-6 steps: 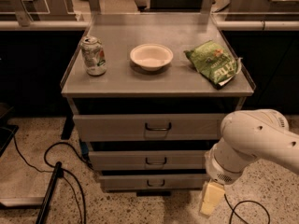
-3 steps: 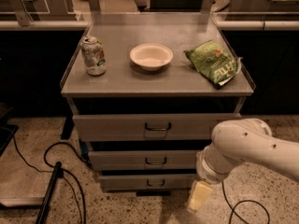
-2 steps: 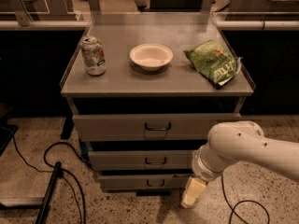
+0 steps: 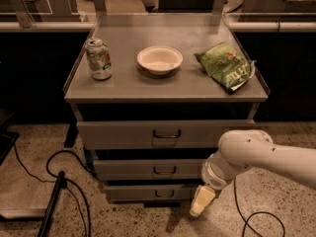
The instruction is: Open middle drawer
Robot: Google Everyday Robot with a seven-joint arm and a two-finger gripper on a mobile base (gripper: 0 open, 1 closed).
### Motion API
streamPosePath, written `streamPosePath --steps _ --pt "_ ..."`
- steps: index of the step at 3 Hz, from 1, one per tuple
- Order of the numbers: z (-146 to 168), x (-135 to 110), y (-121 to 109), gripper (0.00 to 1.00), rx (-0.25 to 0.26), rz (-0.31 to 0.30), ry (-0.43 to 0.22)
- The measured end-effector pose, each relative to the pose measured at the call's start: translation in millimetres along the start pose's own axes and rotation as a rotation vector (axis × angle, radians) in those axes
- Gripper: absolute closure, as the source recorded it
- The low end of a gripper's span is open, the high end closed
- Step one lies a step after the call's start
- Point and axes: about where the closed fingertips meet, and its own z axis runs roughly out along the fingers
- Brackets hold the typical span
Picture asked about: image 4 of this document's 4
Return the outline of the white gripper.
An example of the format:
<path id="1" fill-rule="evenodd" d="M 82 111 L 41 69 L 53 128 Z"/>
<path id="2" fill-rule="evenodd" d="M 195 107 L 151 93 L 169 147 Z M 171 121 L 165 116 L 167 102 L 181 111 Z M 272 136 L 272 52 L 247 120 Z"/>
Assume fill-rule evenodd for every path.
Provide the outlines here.
<path id="1" fill-rule="evenodd" d="M 234 178 L 242 173 L 242 168 L 229 163 L 219 151 L 211 154 L 201 167 L 204 186 L 198 186 L 191 203 L 190 215 L 198 217 L 215 199 L 215 191 L 226 188 Z"/>

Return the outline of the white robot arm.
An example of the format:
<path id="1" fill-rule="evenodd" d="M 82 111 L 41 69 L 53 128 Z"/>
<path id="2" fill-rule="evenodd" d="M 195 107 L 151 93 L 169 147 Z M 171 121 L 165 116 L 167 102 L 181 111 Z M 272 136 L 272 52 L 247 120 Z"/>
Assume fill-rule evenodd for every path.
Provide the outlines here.
<path id="1" fill-rule="evenodd" d="M 197 187 L 190 214 L 201 215 L 217 192 L 252 167 L 316 188 L 315 149 L 275 144 L 262 130 L 230 130 L 219 138 L 217 151 L 202 163 L 203 185 Z"/>

